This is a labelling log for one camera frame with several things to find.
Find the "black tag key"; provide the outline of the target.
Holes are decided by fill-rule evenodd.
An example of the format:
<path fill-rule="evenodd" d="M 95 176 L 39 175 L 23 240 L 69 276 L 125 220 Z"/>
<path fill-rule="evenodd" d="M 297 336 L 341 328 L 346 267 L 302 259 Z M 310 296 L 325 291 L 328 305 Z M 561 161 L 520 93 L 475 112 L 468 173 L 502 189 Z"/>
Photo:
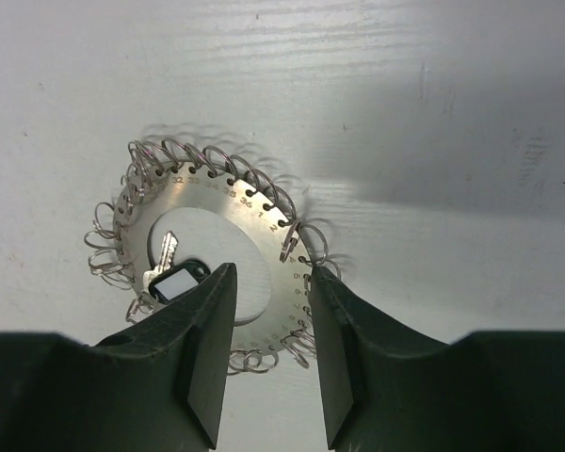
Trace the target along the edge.
<path fill-rule="evenodd" d="M 151 308 L 171 304 L 211 274 L 208 265 L 199 259 L 189 258 L 174 264 L 177 248 L 177 237 L 172 231 L 167 231 L 162 240 L 159 260 L 153 269 L 143 274 L 141 296 Z"/>

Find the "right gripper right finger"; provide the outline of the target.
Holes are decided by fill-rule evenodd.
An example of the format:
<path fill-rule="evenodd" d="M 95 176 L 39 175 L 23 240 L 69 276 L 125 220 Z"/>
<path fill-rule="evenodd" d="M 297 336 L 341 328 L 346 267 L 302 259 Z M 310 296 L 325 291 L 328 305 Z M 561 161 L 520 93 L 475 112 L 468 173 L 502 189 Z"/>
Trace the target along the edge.
<path fill-rule="evenodd" d="M 565 331 L 446 344 L 323 267 L 309 297 L 331 451 L 565 451 Z"/>

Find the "metal key organizer disc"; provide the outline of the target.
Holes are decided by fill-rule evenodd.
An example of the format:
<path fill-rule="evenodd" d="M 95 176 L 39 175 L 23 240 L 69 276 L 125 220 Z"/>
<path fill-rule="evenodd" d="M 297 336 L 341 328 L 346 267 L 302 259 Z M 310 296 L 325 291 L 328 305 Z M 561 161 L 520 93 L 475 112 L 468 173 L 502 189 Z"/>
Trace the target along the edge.
<path fill-rule="evenodd" d="M 238 153 L 175 137 L 138 139 L 121 192 L 95 206 L 89 271 L 133 294 L 137 323 L 165 305 L 162 274 L 195 286 L 223 262 L 239 266 L 229 371 L 264 374 L 281 354 L 308 367 L 316 354 L 311 272 L 337 271 L 322 220 L 308 218 L 279 178 Z"/>

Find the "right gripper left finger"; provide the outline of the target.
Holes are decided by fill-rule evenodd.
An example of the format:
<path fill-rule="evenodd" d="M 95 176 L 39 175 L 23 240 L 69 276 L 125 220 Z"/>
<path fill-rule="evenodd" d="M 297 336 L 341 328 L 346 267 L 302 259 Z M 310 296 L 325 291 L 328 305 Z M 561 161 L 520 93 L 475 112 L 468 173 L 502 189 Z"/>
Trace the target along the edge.
<path fill-rule="evenodd" d="M 0 332 L 0 451 L 214 450 L 236 292 L 224 264 L 95 346 Z"/>

